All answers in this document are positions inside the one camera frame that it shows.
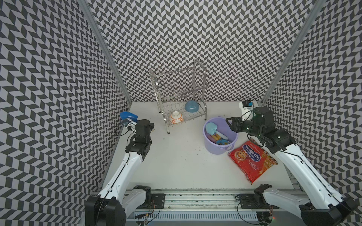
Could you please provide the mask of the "dark blue trowel wooden handle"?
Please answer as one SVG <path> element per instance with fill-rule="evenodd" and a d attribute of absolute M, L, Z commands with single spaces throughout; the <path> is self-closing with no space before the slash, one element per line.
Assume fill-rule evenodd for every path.
<path fill-rule="evenodd" d="M 127 111 L 121 112 L 120 118 L 121 118 L 121 120 L 130 119 L 133 122 L 138 122 L 138 116 L 133 113 L 127 112 Z"/>

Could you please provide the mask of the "purple plastic bucket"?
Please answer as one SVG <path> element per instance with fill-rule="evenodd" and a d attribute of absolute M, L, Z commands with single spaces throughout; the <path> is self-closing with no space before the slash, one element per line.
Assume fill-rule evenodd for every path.
<path fill-rule="evenodd" d="M 223 154 L 234 149 L 239 135 L 232 131 L 225 118 L 215 117 L 203 127 L 204 144 L 208 152 Z"/>

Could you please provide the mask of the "yellow plastic scoop shovel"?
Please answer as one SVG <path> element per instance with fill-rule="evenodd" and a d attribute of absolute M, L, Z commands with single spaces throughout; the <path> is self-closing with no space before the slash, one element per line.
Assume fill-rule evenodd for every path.
<path fill-rule="evenodd" d="M 218 140 L 221 140 L 222 138 L 217 134 L 215 133 L 214 135 L 211 136 L 215 141 L 218 141 Z"/>

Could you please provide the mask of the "light teal plastic trowel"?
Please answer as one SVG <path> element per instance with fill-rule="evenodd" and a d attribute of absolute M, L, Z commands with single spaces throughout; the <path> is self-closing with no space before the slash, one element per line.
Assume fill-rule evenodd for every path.
<path fill-rule="evenodd" d="M 215 135 L 215 134 L 217 134 L 217 135 L 219 135 L 222 139 L 228 140 L 228 137 L 225 136 L 224 134 L 222 134 L 221 132 L 219 132 L 219 131 L 217 130 L 217 128 L 218 128 L 218 127 L 217 127 L 217 125 L 216 125 L 215 123 L 209 122 L 209 123 L 206 124 L 205 130 L 206 130 L 206 132 L 209 133 L 210 135 Z"/>

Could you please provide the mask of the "blue hand rake yellow handle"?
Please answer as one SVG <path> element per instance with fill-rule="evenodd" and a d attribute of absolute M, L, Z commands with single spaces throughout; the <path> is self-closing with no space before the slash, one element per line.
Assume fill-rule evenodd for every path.
<path fill-rule="evenodd" d="M 224 146 L 224 145 L 230 144 L 230 141 L 225 140 L 225 139 L 221 139 L 221 140 L 218 140 L 216 143 L 217 143 L 218 145 Z"/>

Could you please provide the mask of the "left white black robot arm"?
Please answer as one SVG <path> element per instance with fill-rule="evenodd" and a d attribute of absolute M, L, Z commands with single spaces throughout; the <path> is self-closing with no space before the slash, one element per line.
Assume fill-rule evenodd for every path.
<path fill-rule="evenodd" d="M 125 156 L 108 184 L 84 204 L 86 226 L 124 226 L 127 218 L 151 197 L 150 187 L 138 186 L 125 196 L 137 168 L 150 150 L 154 123 L 142 119 L 135 124 L 135 133 L 125 148 Z"/>

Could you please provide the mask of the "white orange patterned bowl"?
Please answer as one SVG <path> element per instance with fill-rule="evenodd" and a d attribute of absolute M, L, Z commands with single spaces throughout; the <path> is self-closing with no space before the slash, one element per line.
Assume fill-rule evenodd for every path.
<path fill-rule="evenodd" d="M 171 124 L 178 124 L 184 121 L 183 115 L 179 111 L 174 111 L 169 116 L 169 122 Z"/>

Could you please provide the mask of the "red cookie snack bag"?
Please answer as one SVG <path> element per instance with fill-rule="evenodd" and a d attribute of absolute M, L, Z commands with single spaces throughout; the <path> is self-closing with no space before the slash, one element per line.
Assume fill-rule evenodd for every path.
<path fill-rule="evenodd" d="M 264 149 L 251 141 L 228 152 L 228 156 L 244 173 L 251 185 L 272 166 L 278 165 Z"/>

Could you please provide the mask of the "blue ceramic bowl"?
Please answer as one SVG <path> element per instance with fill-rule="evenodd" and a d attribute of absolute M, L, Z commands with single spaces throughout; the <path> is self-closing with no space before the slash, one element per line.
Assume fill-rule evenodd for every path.
<path fill-rule="evenodd" d="M 185 110 L 189 113 L 196 113 L 199 110 L 199 103 L 195 100 L 186 102 Z"/>

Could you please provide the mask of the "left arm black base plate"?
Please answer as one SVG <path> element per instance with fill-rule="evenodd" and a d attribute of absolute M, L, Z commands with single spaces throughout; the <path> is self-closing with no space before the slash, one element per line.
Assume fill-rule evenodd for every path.
<path fill-rule="evenodd" d="M 145 203 L 137 207 L 137 209 L 164 209 L 165 200 L 166 194 L 152 194 L 150 197 L 147 197 Z"/>

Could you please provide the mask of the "right aluminium corner post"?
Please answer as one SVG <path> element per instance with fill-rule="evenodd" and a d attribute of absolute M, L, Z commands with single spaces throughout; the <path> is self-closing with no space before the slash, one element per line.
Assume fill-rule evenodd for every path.
<path fill-rule="evenodd" d="M 271 97 L 272 93 L 274 92 L 276 86 L 278 85 L 279 81 L 281 80 L 282 76 L 286 72 L 288 65 L 292 61 L 294 55 L 296 54 L 299 46 L 302 44 L 304 38 L 307 36 L 311 26 L 313 25 L 314 21 L 318 17 L 319 13 L 321 12 L 326 0 L 317 0 L 313 5 L 310 13 L 308 14 L 305 22 L 302 24 L 299 33 L 297 34 L 295 40 L 293 41 L 288 53 L 286 54 L 280 68 L 278 69 L 276 75 L 274 76 L 269 88 L 267 89 L 265 95 L 262 98 L 261 103 L 265 105 L 269 98 Z"/>

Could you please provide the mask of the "aluminium corner post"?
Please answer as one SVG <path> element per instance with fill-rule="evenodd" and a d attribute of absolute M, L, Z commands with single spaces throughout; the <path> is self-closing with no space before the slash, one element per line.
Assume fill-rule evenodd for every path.
<path fill-rule="evenodd" d="M 307 36 L 311 26 L 313 25 L 314 21 L 318 17 L 319 13 L 321 12 L 326 0 L 317 0 L 313 5 L 310 13 L 308 14 L 305 22 L 302 24 L 299 33 L 297 34 L 295 40 L 293 41 L 288 53 L 286 54 L 280 68 L 278 69 L 276 75 L 274 76 L 269 88 L 267 89 L 265 95 L 262 98 L 261 103 L 265 105 L 269 98 L 271 97 L 272 93 L 274 92 L 276 86 L 278 85 L 279 81 L 281 80 L 282 76 L 286 72 L 288 65 L 292 61 L 294 55 L 296 54 L 299 46 L 302 44 L 304 38 Z"/>
<path fill-rule="evenodd" d="M 84 0 L 79 0 L 77 1 L 78 4 L 79 4 L 79 7 L 80 9 L 82 10 L 83 14 L 84 14 L 84 17 L 85 19 L 87 20 L 89 26 L 90 26 L 90 29 L 92 30 L 94 36 L 95 36 L 95 39 L 96 41 L 98 42 L 112 72 L 114 73 L 114 76 L 118 82 L 118 85 L 121 89 L 121 91 L 123 92 L 127 102 L 131 105 L 132 104 L 132 100 L 131 100 L 131 97 L 128 93 L 128 90 L 123 82 L 123 78 L 116 66 L 116 63 L 111 55 L 111 52 L 110 50 L 108 49 L 108 46 L 104 40 L 104 37 L 102 36 L 101 34 L 101 31 L 98 27 L 98 24 L 96 22 L 96 19 L 95 17 L 93 16 L 92 12 L 91 12 L 91 9 L 89 7 L 89 4 L 88 4 L 88 1 L 84 1 Z"/>

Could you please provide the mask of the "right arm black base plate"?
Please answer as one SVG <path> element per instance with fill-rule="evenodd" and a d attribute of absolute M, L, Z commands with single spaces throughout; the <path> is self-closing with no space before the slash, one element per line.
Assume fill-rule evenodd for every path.
<path fill-rule="evenodd" d="M 263 199 L 256 199 L 254 194 L 238 194 L 235 196 L 235 199 L 239 202 L 241 209 L 279 209 L 277 206 L 268 205 Z"/>

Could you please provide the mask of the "aluminium front rail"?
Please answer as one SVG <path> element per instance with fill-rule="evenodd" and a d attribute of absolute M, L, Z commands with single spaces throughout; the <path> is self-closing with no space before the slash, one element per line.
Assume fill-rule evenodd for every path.
<path fill-rule="evenodd" d="M 164 209 L 151 209 L 155 211 L 195 212 L 195 211 L 231 211 L 237 208 L 235 196 L 238 194 L 254 194 L 254 190 L 150 190 L 152 194 L 166 194 Z"/>

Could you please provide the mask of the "left aluminium corner post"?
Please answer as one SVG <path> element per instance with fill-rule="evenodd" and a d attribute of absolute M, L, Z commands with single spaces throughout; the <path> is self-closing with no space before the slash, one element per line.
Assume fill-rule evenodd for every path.
<path fill-rule="evenodd" d="M 98 42 L 112 72 L 114 73 L 114 76 L 118 82 L 118 85 L 121 89 L 121 91 L 123 92 L 127 102 L 131 105 L 132 104 L 132 100 L 131 100 L 131 97 L 128 93 L 128 90 L 123 82 L 123 78 L 116 66 L 116 63 L 111 55 L 111 52 L 110 50 L 108 49 L 108 46 L 104 40 L 104 37 L 102 36 L 101 34 L 101 31 L 98 27 L 98 24 L 96 22 L 96 19 L 95 17 L 93 16 L 92 12 L 91 12 L 91 9 L 89 7 L 89 4 L 88 4 L 88 1 L 84 1 L 84 0 L 79 0 L 77 1 L 78 4 L 79 4 L 79 7 L 80 9 L 82 10 L 83 14 L 84 14 L 84 17 L 85 19 L 87 20 L 89 26 L 90 26 L 90 29 L 92 30 L 94 36 L 95 36 L 95 39 L 96 41 Z"/>

